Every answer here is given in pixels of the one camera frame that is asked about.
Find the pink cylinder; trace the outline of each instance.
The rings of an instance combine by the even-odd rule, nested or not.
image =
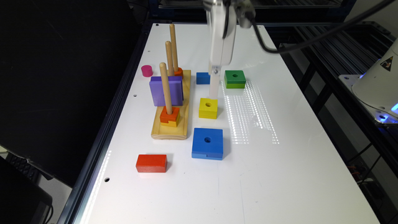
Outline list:
[[[141,71],[144,77],[151,77],[154,74],[150,65],[142,66]]]

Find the green square block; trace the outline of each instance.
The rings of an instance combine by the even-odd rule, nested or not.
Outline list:
[[[226,84],[226,88],[244,88],[245,84]]]
[[[228,84],[245,84],[246,78],[242,70],[227,70],[225,71],[225,83]]]

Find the white device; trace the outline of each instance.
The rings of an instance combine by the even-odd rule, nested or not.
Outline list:
[[[352,86],[363,103],[398,119],[398,41]]]
[[[244,16],[246,11],[254,12],[250,0],[232,0],[229,4],[222,0],[204,0],[207,23],[211,29],[211,50],[209,60],[210,74],[210,99],[217,99],[218,86],[220,83],[221,67],[229,65],[234,50],[236,20],[243,28],[250,28],[251,23]]]

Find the wooden base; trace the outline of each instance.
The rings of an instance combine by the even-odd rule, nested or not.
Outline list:
[[[184,78],[182,80],[182,89],[184,94],[184,101],[180,108],[180,122],[176,128],[160,125],[160,114],[163,106],[158,106],[156,109],[154,125],[152,127],[151,136],[154,139],[174,139],[184,140],[187,138],[188,129],[188,111],[189,111],[189,97],[191,88],[191,70],[183,71]]]

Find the yellow square block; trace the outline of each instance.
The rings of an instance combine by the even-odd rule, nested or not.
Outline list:
[[[160,122],[160,125],[176,128],[178,126],[179,121],[180,121],[180,112],[178,112],[177,119],[175,121],[169,121],[168,123]]]
[[[200,98],[199,118],[217,119],[218,100]]]

